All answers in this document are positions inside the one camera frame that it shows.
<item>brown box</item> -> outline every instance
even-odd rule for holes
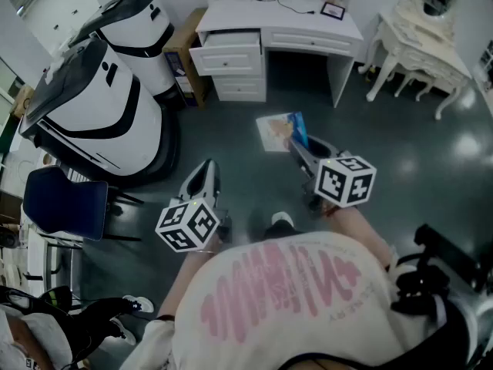
[[[29,101],[31,101],[33,94],[34,89],[29,85],[24,85],[15,97],[14,103],[12,104],[12,108],[10,110],[10,115],[21,119],[25,113],[25,109],[29,105]]]
[[[176,30],[171,39],[163,46],[163,53],[173,72],[179,90],[188,106],[204,107],[207,93],[211,88],[210,77],[201,77],[193,64],[189,49],[200,46],[199,36],[195,33],[207,8],[195,9],[183,26]]]

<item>black photo frame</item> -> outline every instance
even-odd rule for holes
[[[331,3],[325,3],[324,6],[322,7],[322,10],[320,13],[322,15],[330,16],[331,18],[339,19],[342,21],[344,18],[344,13],[346,12],[346,9],[344,7],[340,7],[339,5],[331,4]]]

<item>sneaker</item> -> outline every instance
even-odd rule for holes
[[[272,219],[271,219],[272,225],[274,225],[279,220],[285,220],[288,224],[290,224],[292,227],[294,227],[293,220],[291,219],[291,217],[289,216],[289,214],[288,213],[285,213],[284,211],[280,211],[278,213],[275,213],[272,216]]]
[[[136,336],[134,336],[130,330],[125,329],[118,318],[112,318],[109,321],[118,326],[118,329],[122,332],[121,338],[123,338],[127,344],[135,345],[137,343]]]
[[[123,296],[123,298],[132,303],[134,311],[154,312],[154,305],[149,299],[143,298],[142,296],[139,296],[138,298],[134,298],[129,294]]]

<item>white stool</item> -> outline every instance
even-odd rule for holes
[[[394,78],[394,73],[391,73],[390,78]],[[417,95],[416,95],[416,101],[418,102],[420,98],[425,94],[429,93],[431,91],[431,88],[433,88],[434,83],[435,83],[435,78],[432,76],[429,76],[428,74],[425,74],[422,71],[406,71],[406,76],[404,77],[404,80],[401,83],[401,86],[399,86],[399,89],[397,92],[394,94],[395,97],[399,97],[401,94],[402,89],[408,84],[408,83],[413,83],[414,80],[417,80],[419,82],[425,82],[426,86],[423,90],[421,90]]]

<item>black pants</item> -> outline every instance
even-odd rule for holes
[[[302,234],[302,232],[297,231],[290,225],[286,220],[279,220],[274,225],[265,230],[263,239],[267,240],[269,238],[282,238],[289,236],[296,236]]]
[[[69,341],[73,360],[80,361],[98,348],[106,337],[121,337],[119,327],[109,320],[120,314],[131,314],[132,311],[130,301],[110,298],[92,303],[70,318],[55,319]]]

